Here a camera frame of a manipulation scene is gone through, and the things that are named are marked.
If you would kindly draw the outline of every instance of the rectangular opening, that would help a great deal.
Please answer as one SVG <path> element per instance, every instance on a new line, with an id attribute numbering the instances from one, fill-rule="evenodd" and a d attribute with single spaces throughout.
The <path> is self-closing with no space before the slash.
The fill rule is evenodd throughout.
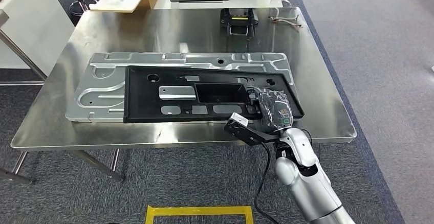
<path id="1" fill-rule="evenodd" d="M 199 102 L 247 103 L 249 97 L 242 84 L 196 83 Z"/>

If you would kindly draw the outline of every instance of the hole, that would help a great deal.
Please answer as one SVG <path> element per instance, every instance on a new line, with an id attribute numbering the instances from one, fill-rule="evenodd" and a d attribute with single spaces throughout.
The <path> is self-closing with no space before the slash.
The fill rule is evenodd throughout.
<path id="1" fill-rule="evenodd" d="M 201 103 L 247 103 L 249 98 L 242 84 L 196 83 Z"/>
<path id="2" fill-rule="evenodd" d="M 273 85 L 276 84 L 276 83 L 274 82 L 273 79 L 267 79 L 267 83 L 268 83 L 270 86 L 273 86 Z"/>
<path id="3" fill-rule="evenodd" d="M 160 77 L 157 74 L 150 74 L 148 75 L 148 80 L 150 82 L 158 82 L 160 81 Z"/>

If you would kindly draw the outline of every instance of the black device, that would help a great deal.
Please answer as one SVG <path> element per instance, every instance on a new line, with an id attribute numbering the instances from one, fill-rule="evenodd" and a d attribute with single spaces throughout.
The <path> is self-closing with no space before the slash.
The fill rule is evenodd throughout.
<path id="1" fill-rule="evenodd" d="M 283 74 L 128 66 L 124 123 L 261 119 L 256 88 L 283 91 L 294 117 L 304 113 Z"/>
<path id="2" fill-rule="evenodd" d="M 220 11 L 220 24 L 226 28 L 227 36 L 254 37 L 258 24 L 256 11 L 248 9 L 228 9 Z"/>

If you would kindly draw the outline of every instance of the white paper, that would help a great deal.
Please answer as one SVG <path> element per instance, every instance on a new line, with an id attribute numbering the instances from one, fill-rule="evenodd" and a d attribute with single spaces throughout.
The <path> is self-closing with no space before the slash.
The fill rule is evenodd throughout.
<path id="1" fill-rule="evenodd" d="M 91 10 L 133 12 L 141 0 L 99 0 L 97 4 L 90 4 Z"/>

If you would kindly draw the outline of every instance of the yellow tape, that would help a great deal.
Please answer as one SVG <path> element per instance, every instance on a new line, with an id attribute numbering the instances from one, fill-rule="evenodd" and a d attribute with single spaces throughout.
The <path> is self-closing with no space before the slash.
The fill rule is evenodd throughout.
<path id="1" fill-rule="evenodd" d="M 244 18 L 244 17 L 232 17 L 232 19 L 238 19 L 238 20 L 248 20 L 248 18 Z"/>
<path id="2" fill-rule="evenodd" d="M 250 206 L 177 208 L 153 208 L 148 206 L 146 210 L 145 224 L 154 224 L 154 216 L 180 215 L 244 215 L 246 218 L 246 224 L 253 224 L 253 214 Z"/>

